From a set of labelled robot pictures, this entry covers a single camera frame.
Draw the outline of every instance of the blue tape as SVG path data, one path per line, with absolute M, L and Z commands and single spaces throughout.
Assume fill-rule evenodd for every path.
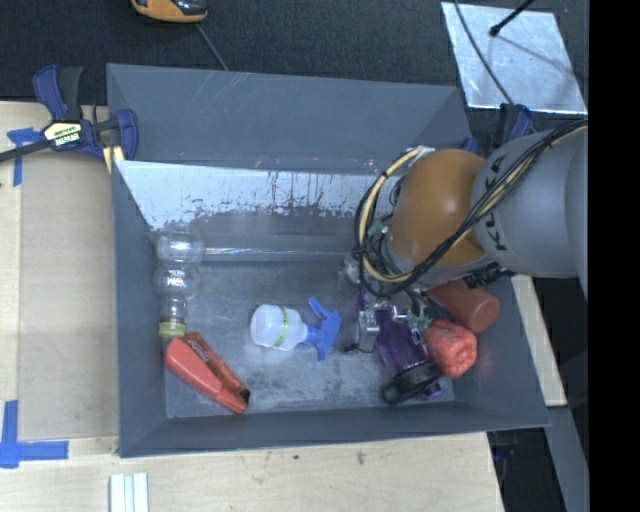
M 69 441 L 18 441 L 18 401 L 4 404 L 2 442 L 0 443 L 0 468 L 15 469 L 22 461 L 68 459 Z
M 40 142 L 44 140 L 42 134 L 33 128 L 21 128 L 19 130 L 9 130 L 7 136 L 17 148 L 28 143 Z M 22 157 L 18 157 L 13 165 L 13 186 L 17 187 L 22 183 Z

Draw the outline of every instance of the white plastic bottle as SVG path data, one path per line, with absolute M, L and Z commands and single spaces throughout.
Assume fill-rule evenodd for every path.
M 299 343 L 310 343 L 316 346 L 318 359 L 326 359 L 329 349 L 336 342 L 340 315 L 336 311 L 325 310 L 315 297 L 309 299 L 309 306 L 320 319 L 318 326 L 305 324 L 295 309 L 262 304 L 251 318 L 251 340 L 263 347 L 286 351 Z
M 300 313 L 284 306 L 263 304 L 251 319 L 251 339 L 257 345 L 289 351 L 307 339 Z

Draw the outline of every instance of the clear plastic bottle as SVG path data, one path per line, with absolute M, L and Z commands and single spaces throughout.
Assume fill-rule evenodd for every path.
M 382 389 L 384 400 L 398 404 L 414 396 L 431 400 L 442 394 L 441 373 L 424 343 L 415 342 L 407 321 L 394 320 L 389 310 L 377 310 L 376 323 L 376 350 L 392 379 Z
M 204 252 L 204 241 L 195 227 L 179 224 L 158 235 L 153 286 L 162 301 L 158 325 L 161 338 L 184 336 L 187 303 L 200 289 L 199 266 Z

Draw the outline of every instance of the purple object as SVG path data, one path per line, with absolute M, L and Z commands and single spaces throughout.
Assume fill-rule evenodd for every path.
M 407 322 L 394 321 L 386 310 L 376 311 L 376 321 L 380 327 L 376 348 L 392 376 L 382 397 L 398 404 L 416 395 L 422 400 L 440 395 L 440 372 L 424 344 L 414 343 Z

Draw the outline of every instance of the gray bin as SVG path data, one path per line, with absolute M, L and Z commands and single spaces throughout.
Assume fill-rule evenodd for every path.
M 376 354 L 340 352 L 354 328 L 354 289 L 340 278 L 352 243 L 349 201 L 329 208 L 333 214 L 296 197 L 284 209 L 245 204 L 220 211 L 209 204 L 202 211 L 182 203 L 167 214 L 153 200 L 175 187 L 182 198 L 202 194 L 221 169 L 231 170 L 231 182 L 234 169 L 238 180 L 256 169 L 300 179 L 372 179 L 408 146 L 462 144 L 469 130 L 457 89 L 120 65 L 108 67 L 108 89 L 112 113 L 131 108 L 140 126 L 140 162 L 112 174 L 122 457 L 548 425 L 509 280 L 490 287 L 502 310 L 479 336 L 476 365 L 440 401 L 390 407 L 380 399 L 388 376 Z M 189 305 L 189 330 L 200 332 L 252 391 L 241 416 L 163 366 L 151 235 L 176 216 L 199 222 L 209 247 L 245 250 L 224 257 L 211 251 L 201 293 Z M 326 361 L 318 362 L 310 346 L 282 353 L 251 344 L 255 307 L 291 306 L 312 323 L 312 295 L 343 314 L 341 340 Z

